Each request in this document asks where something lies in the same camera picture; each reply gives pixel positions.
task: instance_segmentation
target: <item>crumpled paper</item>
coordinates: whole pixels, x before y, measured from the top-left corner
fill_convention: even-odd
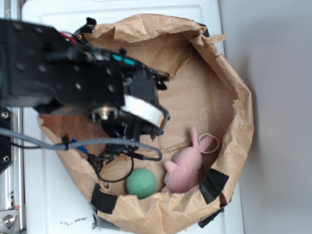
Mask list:
[[[171,120],[164,135],[156,140],[152,141],[149,136],[140,139],[158,147],[164,159],[161,162],[135,159],[135,168],[147,168],[155,174],[157,192],[164,186],[163,161],[172,159],[190,144],[191,126],[197,127],[199,134],[210,133],[220,140],[219,150],[203,156],[202,178],[210,168],[229,176],[222,194],[210,204],[206,204],[198,185],[184,194],[155,193],[138,200],[134,195],[127,195],[124,181],[100,181],[83,153],[73,149],[58,152],[69,175],[89,202],[95,183],[101,185],[102,192],[119,195],[112,214],[100,211],[97,214],[122,231],[174,234],[231,201],[252,143],[252,96],[225,57],[216,55],[213,43],[224,40],[225,35],[207,38],[202,34],[205,30],[205,26],[188,19],[141,14],[114,24],[97,25],[93,34],[85,35],[94,45],[113,51],[126,48],[127,56],[170,74],[168,90],[158,94]],[[83,116],[41,116],[39,124],[54,143],[59,143],[65,134],[77,140],[107,136],[101,125]],[[87,149],[98,155],[104,145],[87,146]],[[126,175],[130,167],[129,158],[121,155],[103,167],[101,176],[118,179]]]

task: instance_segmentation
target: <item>bunny ear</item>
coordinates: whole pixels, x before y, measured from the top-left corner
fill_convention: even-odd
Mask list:
[[[198,142],[198,132],[197,132],[196,127],[191,128],[191,137],[192,137],[193,148],[198,149],[199,142]]]

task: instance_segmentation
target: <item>rubber band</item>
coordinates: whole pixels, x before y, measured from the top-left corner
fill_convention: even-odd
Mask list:
[[[202,150],[199,150],[199,151],[200,151],[201,153],[203,153],[203,154],[211,154],[211,153],[215,152],[215,151],[219,148],[220,141],[219,141],[219,139],[216,138],[215,136],[213,136],[213,135],[211,135],[211,134],[209,134],[209,133],[204,133],[204,134],[201,135],[201,136],[199,137],[199,139],[198,139],[198,141],[199,141],[199,148],[201,147],[201,139],[202,139],[203,137],[205,137],[205,136],[211,136],[212,138],[216,139],[216,141],[217,141],[217,146],[216,146],[213,150],[210,150],[210,151],[202,151]]]

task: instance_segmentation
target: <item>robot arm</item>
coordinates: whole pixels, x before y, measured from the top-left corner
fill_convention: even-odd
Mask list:
[[[110,137],[139,141],[143,134],[163,134],[170,115],[157,90],[167,89],[168,75],[123,49],[103,50],[77,36],[0,20],[0,105],[33,107],[42,115],[87,115]],[[135,149],[107,145],[105,153],[132,156]]]

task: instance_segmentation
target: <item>metal frame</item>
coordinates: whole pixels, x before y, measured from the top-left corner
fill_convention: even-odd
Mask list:
[[[21,20],[25,0],[0,0],[0,18]],[[23,132],[23,110],[11,108],[13,130]],[[12,148],[13,163],[0,175],[0,234],[26,232],[24,195],[24,158],[21,148]]]

